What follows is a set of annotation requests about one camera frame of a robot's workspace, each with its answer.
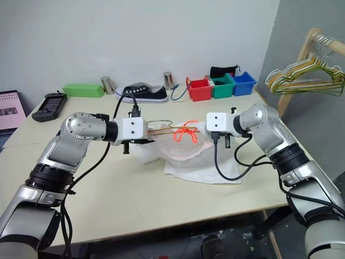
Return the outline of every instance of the shoe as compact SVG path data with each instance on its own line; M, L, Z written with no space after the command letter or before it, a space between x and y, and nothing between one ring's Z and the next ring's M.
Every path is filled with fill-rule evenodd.
M115 94L120 98L125 93L134 95L137 103L165 103L168 101L168 95L164 86L151 86L146 83L136 83L126 87L117 87ZM126 103L133 103L131 97L124 97Z

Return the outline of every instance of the laptop screen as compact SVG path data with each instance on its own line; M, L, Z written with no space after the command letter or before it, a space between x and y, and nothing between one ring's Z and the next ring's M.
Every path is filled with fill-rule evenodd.
M0 92L0 132L15 130L25 119L18 92Z

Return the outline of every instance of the laptop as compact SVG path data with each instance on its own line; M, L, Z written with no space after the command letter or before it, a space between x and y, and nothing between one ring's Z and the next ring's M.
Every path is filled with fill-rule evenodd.
M16 90L0 92L0 152L12 133L26 119Z

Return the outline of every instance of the green block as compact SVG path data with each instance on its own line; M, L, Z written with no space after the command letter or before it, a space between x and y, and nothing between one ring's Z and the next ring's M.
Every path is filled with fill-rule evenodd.
M102 97L104 90L101 85L67 84L63 87L67 96Z

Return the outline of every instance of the white cloth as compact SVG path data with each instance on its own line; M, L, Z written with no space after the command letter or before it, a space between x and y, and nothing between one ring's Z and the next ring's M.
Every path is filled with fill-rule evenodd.
M168 176L202 183L241 183L241 180L225 180L218 174L214 162L214 145L210 134L206 132L205 123L198 122L188 126L195 126L200 131L196 133L197 144L193 143L187 134L180 142L175 142L172 134L165 134L153 136L155 142L152 143L130 144L131 152L141 163L149 163L159 158L166 160L164 174ZM225 148L224 137L220 138L217 146L220 170L227 177L237 177L240 172L234 159L234 150L238 144L234 137L231 137L231 148Z

